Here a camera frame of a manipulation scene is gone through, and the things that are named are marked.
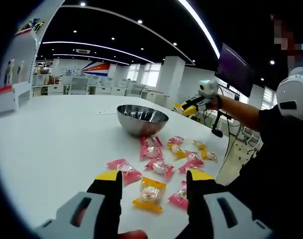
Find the candy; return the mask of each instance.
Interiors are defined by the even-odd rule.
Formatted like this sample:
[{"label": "candy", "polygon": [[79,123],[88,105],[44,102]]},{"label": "candy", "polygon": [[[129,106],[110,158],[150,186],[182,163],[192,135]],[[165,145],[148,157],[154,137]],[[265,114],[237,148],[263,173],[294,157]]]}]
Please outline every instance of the candy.
[{"label": "candy", "polygon": [[198,150],[202,150],[206,148],[206,145],[204,143],[201,143],[199,141],[193,140],[193,143],[198,147]]},{"label": "candy", "polygon": [[179,171],[181,173],[185,173],[187,172],[189,169],[197,169],[197,170],[200,170],[200,164],[199,164],[199,161],[194,159],[194,160],[191,160],[191,161],[188,161],[186,162],[183,166],[181,166],[179,168]]},{"label": "candy", "polygon": [[159,147],[156,146],[140,146],[140,159],[146,159],[146,158],[160,158],[164,159],[162,150]]},{"label": "candy", "polygon": [[188,200],[187,200],[187,182],[182,181],[182,186],[178,193],[173,194],[169,198],[169,202],[173,205],[176,205],[185,210],[188,209]]},{"label": "candy", "polygon": [[164,162],[159,158],[151,159],[146,165],[147,169],[152,169],[158,174],[164,175],[166,179],[169,179],[173,174],[174,166]]},{"label": "candy", "polygon": [[160,203],[165,189],[165,183],[143,177],[140,185],[140,197],[133,200],[132,203],[140,209],[161,213]]},{"label": "candy", "polygon": [[185,139],[180,136],[173,136],[168,140],[169,143],[174,143],[176,145],[181,145],[183,141],[185,141]]},{"label": "candy", "polygon": [[186,153],[174,143],[167,143],[167,147],[171,150],[177,159],[185,158],[187,156]]},{"label": "candy", "polygon": [[113,162],[107,163],[109,169],[119,170],[122,172],[123,181],[126,184],[136,182],[141,179],[142,174],[134,169],[126,159],[118,159]]},{"label": "candy", "polygon": [[162,147],[162,143],[157,136],[156,137],[141,137],[140,144],[145,145],[145,146]]},{"label": "candy", "polygon": [[206,150],[201,150],[201,158],[204,159],[208,159],[208,160],[212,160],[217,162],[217,156],[214,152],[208,152]]},{"label": "candy", "polygon": [[197,152],[190,152],[190,151],[185,151],[186,155],[187,155],[187,160],[191,161],[191,160],[198,160],[198,164],[202,165],[203,162],[201,161],[199,155]]}]

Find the floor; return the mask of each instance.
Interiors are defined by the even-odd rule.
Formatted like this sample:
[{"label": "floor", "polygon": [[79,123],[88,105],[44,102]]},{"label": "floor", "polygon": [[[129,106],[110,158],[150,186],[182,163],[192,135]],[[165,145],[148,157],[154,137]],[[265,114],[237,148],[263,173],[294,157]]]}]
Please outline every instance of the floor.
[{"label": "floor", "polygon": [[[232,145],[235,137],[231,135],[230,144]],[[233,147],[229,150],[229,155],[226,158],[222,169],[217,176],[217,183],[222,185],[228,185],[232,182],[238,175],[242,166],[251,158],[253,151],[251,148],[245,145],[245,143],[235,140]]]}]

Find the ceiling light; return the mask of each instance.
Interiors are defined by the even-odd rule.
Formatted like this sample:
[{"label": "ceiling light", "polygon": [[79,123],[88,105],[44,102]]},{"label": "ceiling light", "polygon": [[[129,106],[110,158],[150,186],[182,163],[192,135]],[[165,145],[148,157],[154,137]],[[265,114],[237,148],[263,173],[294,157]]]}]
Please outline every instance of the ceiling light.
[{"label": "ceiling light", "polygon": [[154,62],[149,61],[149,60],[147,60],[147,59],[145,59],[145,58],[142,58],[142,57],[140,57],[140,56],[136,56],[136,55],[131,54],[131,53],[129,53],[129,52],[121,51],[121,50],[114,49],[114,48],[111,48],[111,47],[106,47],[106,46],[100,46],[100,45],[94,45],[94,44],[82,43],[82,42],[73,42],[73,41],[47,41],[47,42],[43,42],[43,44],[52,44],[52,43],[71,43],[71,44],[79,44],[79,45],[86,45],[86,46],[101,47],[101,48],[105,48],[105,49],[108,49],[108,50],[118,51],[118,52],[121,52],[121,53],[130,55],[130,56],[134,56],[134,57],[140,58],[140,59],[142,59],[142,60],[145,60],[145,61],[148,61],[148,62],[154,64]]},{"label": "ceiling light", "polygon": [[[88,57],[88,56],[84,56],[84,55],[73,55],[73,54],[53,54],[53,56],[80,56],[80,57]],[[110,60],[110,59],[101,58],[101,57],[90,56],[90,58],[101,59],[101,60],[106,60],[106,61],[113,61],[113,62],[118,62],[118,63],[121,63],[121,64],[129,65],[128,63],[124,63],[124,62],[121,62],[121,61]]]},{"label": "ceiling light", "polygon": [[213,41],[211,34],[209,33],[208,29],[206,28],[205,24],[203,23],[203,21],[201,20],[199,15],[191,7],[191,5],[187,2],[187,0],[178,0],[178,1],[185,7],[185,9],[191,14],[191,16],[197,22],[197,24],[199,25],[199,27],[202,29],[202,31],[205,33],[207,39],[209,40],[217,58],[220,58],[219,50],[217,49],[217,46],[216,46],[215,42]]}]

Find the stainless steel bowl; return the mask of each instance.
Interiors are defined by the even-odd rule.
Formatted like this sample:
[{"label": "stainless steel bowl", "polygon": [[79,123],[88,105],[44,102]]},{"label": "stainless steel bowl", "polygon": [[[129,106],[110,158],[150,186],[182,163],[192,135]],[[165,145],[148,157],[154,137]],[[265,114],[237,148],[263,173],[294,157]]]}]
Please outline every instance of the stainless steel bowl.
[{"label": "stainless steel bowl", "polygon": [[125,130],[134,136],[151,136],[158,133],[169,117],[144,106],[123,105],[117,107],[117,116]]}]

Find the black ceiling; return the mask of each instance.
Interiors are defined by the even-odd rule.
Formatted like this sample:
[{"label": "black ceiling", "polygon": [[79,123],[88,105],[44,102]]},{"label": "black ceiling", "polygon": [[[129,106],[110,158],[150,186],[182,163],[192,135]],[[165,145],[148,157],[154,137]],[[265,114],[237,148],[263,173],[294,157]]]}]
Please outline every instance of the black ceiling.
[{"label": "black ceiling", "polygon": [[[196,61],[195,67],[216,70],[217,57],[208,39],[177,0],[84,2],[87,6],[107,9],[133,20],[143,20],[146,27],[170,42],[176,42],[183,53]],[[265,79],[264,82],[256,81],[255,84],[276,89],[288,73],[287,52],[281,50],[279,45],[274,45],[274,24],[270,14],[276,14],[286,20],[297,40],[303,43],[303,5],[290,3],[285,6],[281,3],[273,7],[254,1],[221,3],[188,0],[188,2],[207,26],[219,50],[222,43],[229,45],[252,66],[258,79],[261,77]],[[79,5],[80,1],[66,0],[64,5],[67,4]],[[109,13],[86,8],[59,9],[45,33],[43,42],[46,41],[102,45],[129,52],[152,62],[163,62],[162,59],[166,56],[175,55],[190,64],[190,61],[173,46],[141,26]],[[91,56],[128,64],[132,61],[146,63],[145,60],[120,52],[74,44],[42,44],[37,60],[52,59],[52,54],[77,54],[73,51],[76,48],[90,50]],[[270,60],[274,60],[276,64],[270,65]]]}]

